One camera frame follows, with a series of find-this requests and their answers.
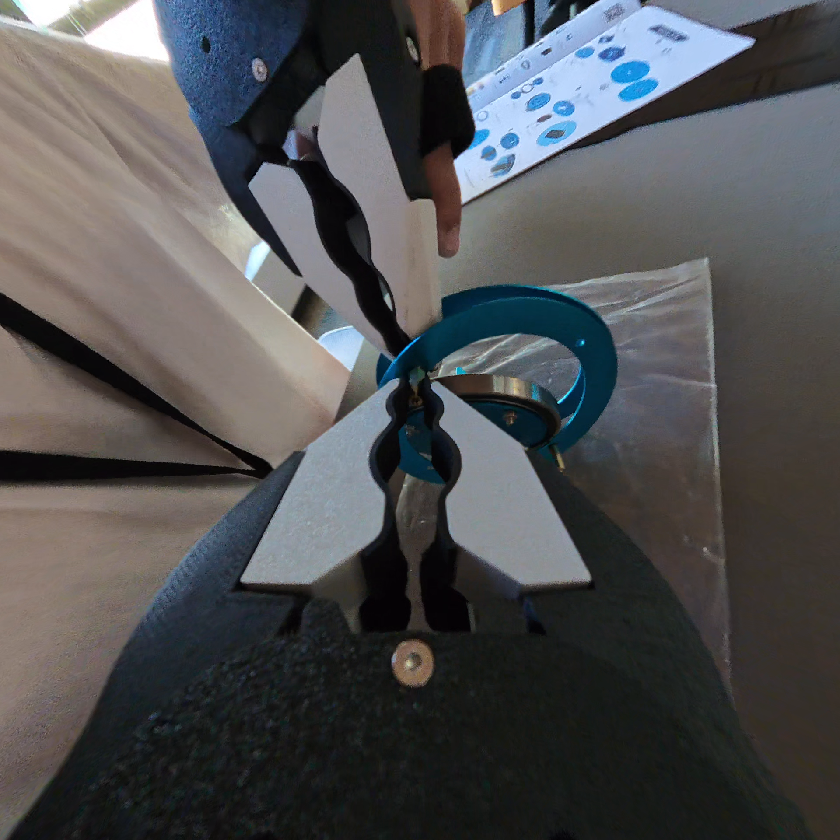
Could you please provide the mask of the white printed instruction sheet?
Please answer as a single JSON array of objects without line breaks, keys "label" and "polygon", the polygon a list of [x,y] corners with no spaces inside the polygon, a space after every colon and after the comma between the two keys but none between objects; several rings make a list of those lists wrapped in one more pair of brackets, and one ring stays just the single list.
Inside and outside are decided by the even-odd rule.
[{"label": "white printed instruction sheet", "polygon": [[467,85],[463,204],[719,67],[754,39],[640,2],[596,2]]}]

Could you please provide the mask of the blue metal disc bearing assembly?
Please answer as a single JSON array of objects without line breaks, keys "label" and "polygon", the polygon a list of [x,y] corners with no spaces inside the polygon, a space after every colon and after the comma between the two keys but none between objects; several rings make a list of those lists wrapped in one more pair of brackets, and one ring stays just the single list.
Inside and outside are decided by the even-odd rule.
[{"label": "blue metal disc bearing assembly", "polygon": [[[420,408],[406,403],[407,375],[430,369],[468,344],[508,334],[527,334],[562,344],[578,359],[572,388],[560,401],[520,407],[515,395],[462,395],[467,374],[423,383]],[[465,290],[443,300],[443,318],[410,342],[381,371],[380,384],[395,382],[374,397],[367,429],[369,449],[358,461],[380,487],[396,468],[420,478],[439,478],[450,500],[477,497],[537,497],[543,494],[531,455],[576,443],[609,403],[617,358],[604,321],[583,303],[537,287],[494,286]]]}]

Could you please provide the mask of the person's left hand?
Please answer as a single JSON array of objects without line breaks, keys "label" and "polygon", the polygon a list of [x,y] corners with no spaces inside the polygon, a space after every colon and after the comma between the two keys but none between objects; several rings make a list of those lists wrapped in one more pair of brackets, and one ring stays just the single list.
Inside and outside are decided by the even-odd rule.
[{"label": "person's left hand", "polygon": [[440,256],[459,250],[462,198],[455,159],[473,142],[463,65],[466,15],[460,2],[411,1],[423,69],[421,154],[434,202]]}]

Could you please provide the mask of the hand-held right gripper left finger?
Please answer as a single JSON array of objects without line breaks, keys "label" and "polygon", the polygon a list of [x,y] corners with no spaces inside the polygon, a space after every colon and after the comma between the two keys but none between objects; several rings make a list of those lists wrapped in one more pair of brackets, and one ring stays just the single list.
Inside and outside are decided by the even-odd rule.
[{"label": "hand-held right gripper left finger", "polygon": [[337,604],[352,629],[407,628],[408,564],[389,480],[413,394],[393,380],[305,450],[240,583]]}]

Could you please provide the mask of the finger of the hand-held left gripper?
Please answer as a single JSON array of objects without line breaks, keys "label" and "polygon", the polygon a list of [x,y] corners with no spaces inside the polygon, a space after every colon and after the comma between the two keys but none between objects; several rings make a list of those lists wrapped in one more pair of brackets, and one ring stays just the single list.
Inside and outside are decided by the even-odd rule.
[{"label": "finger of the hand-held left gripper", "polygon": [[375,104],[362,58],[353,55],[325,86],[318,143],[330,174],[353,198],[354,245],[387,287],[396,323],[422,333],[440,320],[436,211],[410,199]]},{"label": "finger of the hand-held left gripper", "polygon": [[351,236],[359,208],[320,163],[264,163],[249,190],[306,286],[380,351],[403,351],[409,339],[388,306],[387,285]]}]

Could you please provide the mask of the clear plastic bag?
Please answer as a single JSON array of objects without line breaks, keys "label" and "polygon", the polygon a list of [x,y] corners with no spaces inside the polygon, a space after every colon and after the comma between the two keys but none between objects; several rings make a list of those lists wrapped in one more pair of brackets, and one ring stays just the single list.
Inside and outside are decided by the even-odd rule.
[{"label": "clear plastic bag", "polygon": [[566,475],[666,578],[730,690],[709,259],[552,289],[593,309],[617,354],[611,401],[562,454]]}]

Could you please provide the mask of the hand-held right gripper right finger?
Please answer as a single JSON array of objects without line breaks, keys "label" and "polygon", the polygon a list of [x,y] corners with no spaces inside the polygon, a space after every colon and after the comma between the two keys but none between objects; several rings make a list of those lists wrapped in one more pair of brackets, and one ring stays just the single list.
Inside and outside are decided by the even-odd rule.
[{"label": "hand-held right gripper right finger", "polygon": [[439,381],[425,385],[431,461],[443,481],[425,552],[435,632],[544,632],[535,595],[592,574],[527,451]]}]

